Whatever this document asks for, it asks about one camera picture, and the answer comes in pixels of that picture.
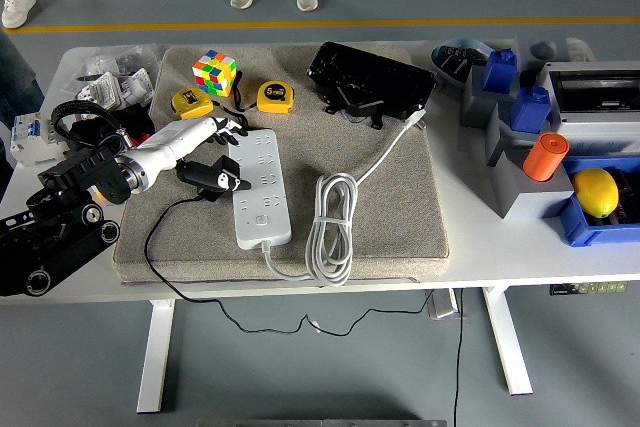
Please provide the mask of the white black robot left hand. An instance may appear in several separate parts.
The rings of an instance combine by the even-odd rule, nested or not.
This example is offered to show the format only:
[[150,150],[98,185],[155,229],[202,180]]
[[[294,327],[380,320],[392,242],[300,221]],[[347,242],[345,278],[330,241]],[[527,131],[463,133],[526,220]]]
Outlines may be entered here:
[[138,147],[119,156],[117,162],[127,172],[131,192],[139,194],[155,183],[160,172],[173,169],[180,159],[208,139],[218,136],[236,145],[236,135],[245,137],[248,131],[228,118],[200,117],[173,121]]

